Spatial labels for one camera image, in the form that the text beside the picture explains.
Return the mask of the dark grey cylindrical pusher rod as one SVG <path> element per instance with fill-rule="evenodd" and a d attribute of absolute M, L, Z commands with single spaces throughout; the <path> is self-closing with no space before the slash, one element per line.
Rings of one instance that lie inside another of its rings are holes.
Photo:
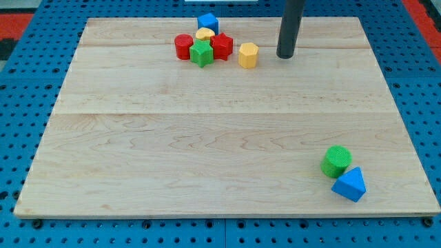
<path fill-rule="evenodd" d="M 276 55 L 290 59 L 294 55 L 306 0 L 286 0 L 283 11 Z"/>

